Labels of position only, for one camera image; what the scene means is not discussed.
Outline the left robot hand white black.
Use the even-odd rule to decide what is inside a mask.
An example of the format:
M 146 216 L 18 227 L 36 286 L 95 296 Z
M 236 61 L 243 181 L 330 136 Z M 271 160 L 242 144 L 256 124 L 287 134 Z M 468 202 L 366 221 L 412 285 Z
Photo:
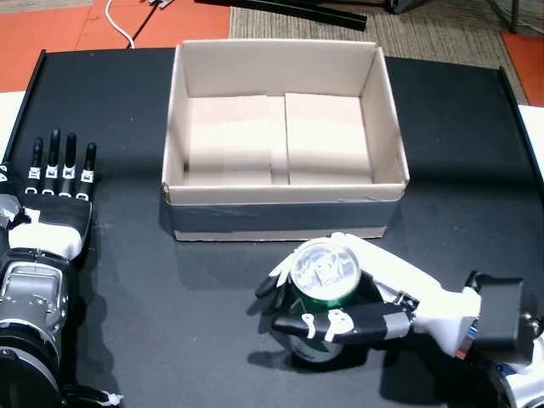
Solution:
M 92 217 L 97 146 L 87 145 L 77 167 L 77 136 L 68 133 L 60 148 L 60 130 L 52 130 L 47 162 L 43 139 L 35 139 L 24 182 L 7 161 L 1 164 L 1 229 L 11 248 L 47 252 L 66 260 L 81 253 Z

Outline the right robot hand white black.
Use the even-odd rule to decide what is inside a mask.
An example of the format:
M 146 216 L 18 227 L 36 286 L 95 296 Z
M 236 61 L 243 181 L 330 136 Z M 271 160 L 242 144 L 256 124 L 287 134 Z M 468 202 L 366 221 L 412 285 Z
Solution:
M 273 330 L 311 362 L 410 332 L 428 334 L 443 353 L 464 358 L 482 304 L 469 286 L 447 291 L 416 266 L 343 232 L 296 247 L 255 291 L 258 298 L 270 293 Z

